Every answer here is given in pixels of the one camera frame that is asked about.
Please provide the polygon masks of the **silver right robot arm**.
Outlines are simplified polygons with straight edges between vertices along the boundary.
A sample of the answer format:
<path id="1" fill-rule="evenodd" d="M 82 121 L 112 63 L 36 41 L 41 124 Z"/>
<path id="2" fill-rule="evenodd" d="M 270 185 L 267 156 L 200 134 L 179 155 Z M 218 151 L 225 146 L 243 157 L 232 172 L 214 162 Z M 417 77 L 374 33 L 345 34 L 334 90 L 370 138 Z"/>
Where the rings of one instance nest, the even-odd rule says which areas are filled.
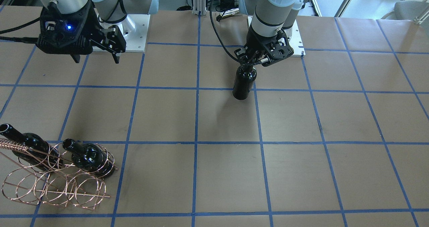
<path id="1" fill-rule="evenodd" d="M 40 0 L 40 35 L 36 46 L 48 54 L 112 54 L 115 63 L 125 52 L 144 52 L 150 15 L 159 0 Z"/>

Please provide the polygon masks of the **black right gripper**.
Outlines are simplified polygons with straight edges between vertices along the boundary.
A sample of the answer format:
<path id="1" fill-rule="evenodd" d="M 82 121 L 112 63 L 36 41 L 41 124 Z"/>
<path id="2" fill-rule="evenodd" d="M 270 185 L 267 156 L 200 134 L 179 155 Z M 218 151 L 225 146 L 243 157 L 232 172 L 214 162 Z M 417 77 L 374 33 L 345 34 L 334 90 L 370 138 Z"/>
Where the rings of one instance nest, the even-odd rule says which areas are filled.
<path id="1" fill-rule="evenodd" d="M 90 0 L 70 14 L 61 14 L 59 3 L 53 0 L 41 11 L 36 46 L 44 53 L 70 55 L 80 63 L 81 55 L 91 54 L 95 46 L 111 53 L 115 64 L 119 64 L 126 44 L 118 26 L 101 27 Z"/>

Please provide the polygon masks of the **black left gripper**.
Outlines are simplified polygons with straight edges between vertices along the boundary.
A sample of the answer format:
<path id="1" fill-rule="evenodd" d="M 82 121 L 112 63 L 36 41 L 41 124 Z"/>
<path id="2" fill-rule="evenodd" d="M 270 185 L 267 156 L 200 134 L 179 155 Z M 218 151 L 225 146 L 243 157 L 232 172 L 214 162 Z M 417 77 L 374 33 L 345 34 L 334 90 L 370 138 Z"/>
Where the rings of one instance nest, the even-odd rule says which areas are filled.
<path id="1" fill-rule="evenodd" d="M 294 50 L 283 29 L 275 31 L 272 37 L 264 37 L 249 28 L 245 46 L 234 53 L 242 65 L 262 64 L 267 67 L 291 57 Z"/>

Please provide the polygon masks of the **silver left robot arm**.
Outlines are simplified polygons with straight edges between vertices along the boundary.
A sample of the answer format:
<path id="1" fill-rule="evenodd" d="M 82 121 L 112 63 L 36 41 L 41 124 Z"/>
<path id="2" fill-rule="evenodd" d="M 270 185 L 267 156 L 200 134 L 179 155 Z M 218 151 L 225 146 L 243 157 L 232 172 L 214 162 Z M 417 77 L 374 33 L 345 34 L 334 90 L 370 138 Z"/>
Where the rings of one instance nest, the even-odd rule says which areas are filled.
<path id="1" fill-rule="evenodd" d="M 300 0 L 239 0 L 239 10 L 252 20 L 244 47 L 234 53 L 241 67 L 264 67 L 294 54 L 286 28 L 290 28 L 292 11 Z"/>

